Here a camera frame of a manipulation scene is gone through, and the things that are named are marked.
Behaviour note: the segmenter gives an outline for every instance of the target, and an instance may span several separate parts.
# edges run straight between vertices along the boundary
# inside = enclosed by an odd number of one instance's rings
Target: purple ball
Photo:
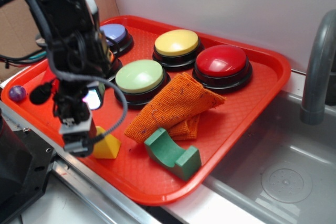
[[[14,102],[20,102],[26,98],[26,90],[20,85],[12,86],[9,90],[9,98]]]

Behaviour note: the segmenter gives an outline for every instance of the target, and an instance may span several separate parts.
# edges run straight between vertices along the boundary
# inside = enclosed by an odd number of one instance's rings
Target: green button
[[[155,88],[163,78],[162,66],[154,60],[137,60],[122,67],[116,84],[125,93],[138,94]]]

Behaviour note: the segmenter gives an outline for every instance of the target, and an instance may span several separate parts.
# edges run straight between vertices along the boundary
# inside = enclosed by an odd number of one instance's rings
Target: plastic tray
[[[156,38],[169,30],[181,29],[135,16],[111,18],[102,22],[102,25],[110,23],[124,25],[134,39],[132,50],[120,57],[123,65],[139,59],[152,59]],[[276,52],[207,34],[197,34],[205,48],[220,44],[242,48],[254,71],[252,80],[246,87],[225,95],[227,97],[225,104],[202,113],[196,140],[178,142],[182,148],[187,149],[190,145],[194,145],[199,149],[202,160],[199,171],[190,180],[182,181],[151,160],[143,144],[137,144],[127,138],[123,134],[124,129],[138,114],[137,110],[129,110],[126,120],[112,132],[122,142],[116,159],[95,159],[92,156],[79,158],[118,190],[143,205],[157,206],[171,203],[195,190],[290,77],[291,69],[288,61]],[[63,146],[62,138],[58,134],[60,123],[58,118],[52,115],[52,99],[36,106],[31,104],[29,99],[16,103],[8,97],[8,91],[14,85],[22,85],[30,93],[41,83],[47,67],[47,61],[43,61],[16,76],[3,90],[2,100],[57,144]],[[113,91],[109,89],[106,91],[103,107],[93,111],[93,119],[96,126],[107,129],[119,118],[121,112],[122,109],[117,104]]]

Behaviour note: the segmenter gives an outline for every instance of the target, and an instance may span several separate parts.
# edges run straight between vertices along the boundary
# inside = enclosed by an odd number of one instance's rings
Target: white wall
[[[277,51],[306,71],[323,15],[336,0],[116,0],[135,15]]]

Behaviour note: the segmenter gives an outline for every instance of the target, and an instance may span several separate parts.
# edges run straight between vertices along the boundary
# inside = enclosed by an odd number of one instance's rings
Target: gray faucet
[[[323,121],[324,105],[336,105],[336,9],[325,14],[311,50],[300,118],[317,125]]]

